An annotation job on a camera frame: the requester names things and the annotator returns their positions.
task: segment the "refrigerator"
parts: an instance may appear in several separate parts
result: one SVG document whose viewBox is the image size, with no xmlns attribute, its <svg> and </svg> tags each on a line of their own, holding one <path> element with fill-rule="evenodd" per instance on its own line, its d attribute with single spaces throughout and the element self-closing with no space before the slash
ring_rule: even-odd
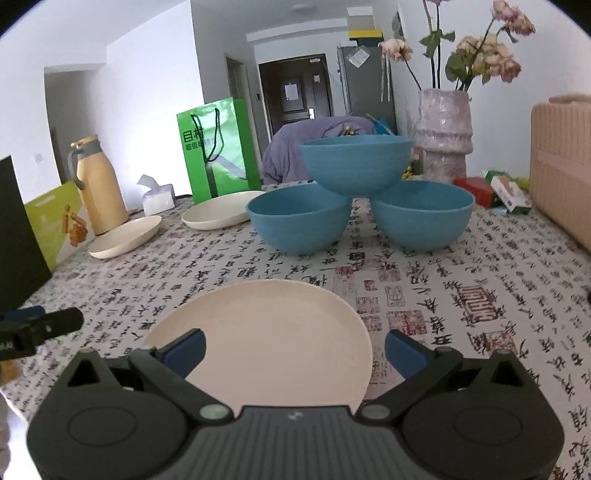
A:
<svg viewBox="0 0 591 480">
<path fill-rule="evenodd" d="M 391 93 L 388 102 L 388 92 L 382 92 L 382 52 L 380 47 L 364 47 L 369 52 L 369 58 L 357 68 L 348 56 L 355 54 L 358 47 L 338 47 L 340 79 L 343 85 L 345 108 L 347 115 L 365 116 L 366 113 L 374 118 L 385 118 L 394 133 L 396 129 L 396 110 L 394 95 Z"/>
</svg>

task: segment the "red box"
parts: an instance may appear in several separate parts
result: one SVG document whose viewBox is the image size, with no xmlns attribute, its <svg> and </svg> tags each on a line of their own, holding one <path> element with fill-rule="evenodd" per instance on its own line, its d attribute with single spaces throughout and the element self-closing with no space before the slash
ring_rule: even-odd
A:
<svg viewBox="0 0 591 480">
<path fill-rule="evenodd" d="M 481 177 L 456 179 L 453 184 L 469 191 L 476 198 L 476 203 L 485 208 L 492 208 L 495 203 L 495 191 L 491 185 Z"/>
</svg>

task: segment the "cream plate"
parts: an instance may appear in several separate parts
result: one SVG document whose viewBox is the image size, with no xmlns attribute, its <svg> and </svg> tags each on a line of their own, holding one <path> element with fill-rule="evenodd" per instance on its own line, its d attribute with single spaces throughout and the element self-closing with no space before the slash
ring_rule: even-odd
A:
<svg viewBox="0 0 591 480">
<path fill-rule="evenodd" d="M 126 254 L 138 248 L 156 233 L 162 222 L 158 215 L 138 218 L 97 237 L 88 247 L 88 253 L 102 260 Z"/>
<path fill-rule="evenodd" d="M 372 346 L 347 302 L 291 280 L 243 281 L 196 297 L 145 339 L 161 348 L 190 329 L 205 333 L 205 359 L 186 380 L 232 408 L 349 405 L 369 385 Z"/>
<path fill-rule="evenodd" d="M 264 192 L 237 192 L 215 197 L 191 207 L 183 214 L 183 222 L 197 230 L 216 230 L 246 222 L 246 204 Z"/>
</svg>

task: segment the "stacked bowls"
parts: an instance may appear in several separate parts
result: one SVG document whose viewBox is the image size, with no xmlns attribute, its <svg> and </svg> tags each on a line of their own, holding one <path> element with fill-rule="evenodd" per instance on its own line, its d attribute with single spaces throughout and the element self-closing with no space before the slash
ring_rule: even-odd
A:
<svg viewBox="0 0 591 480">
<path fill-rule="evenodd" d="M 412 141 L 396 135 L 321 138 L 300 145 L 317 183 L 251 200 L 253 227 L 271 247 L 292 255 L 323 250 L 345 231 L 352 198 L 370 199 L 376 223 L 395 244 L 428 251 L 466 229 L 474 204 L 458 187 L 401 181 Z"/>
</svg>

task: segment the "blue gripper pad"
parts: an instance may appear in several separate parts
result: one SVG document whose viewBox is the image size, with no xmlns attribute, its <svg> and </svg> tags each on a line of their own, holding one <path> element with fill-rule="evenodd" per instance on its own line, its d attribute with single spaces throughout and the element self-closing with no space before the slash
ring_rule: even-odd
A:
<svg viewBox="0 0 591 480">
<path fill-rule="evenodd" d="M 27 309 L 15 310 L 14 312 L 0 313 L 0 320 L 11 320 L 13 322 L 26 322 L 45 315 L 45 308 L 37 305 Z"/>
<path fill-rule="evenodd" d="M 433 358 L 433 352 L 407 336 L 392 330 L 386 335 L 386 359 L 405 380 L 419 373 Z"/>
<path fill-rule="evenodd" d="M 205 334 L 195 328 L 159 349 L 154 356 L 165 367 L 186 378 L 205 358 L 205 350 Z"/>
</svg>

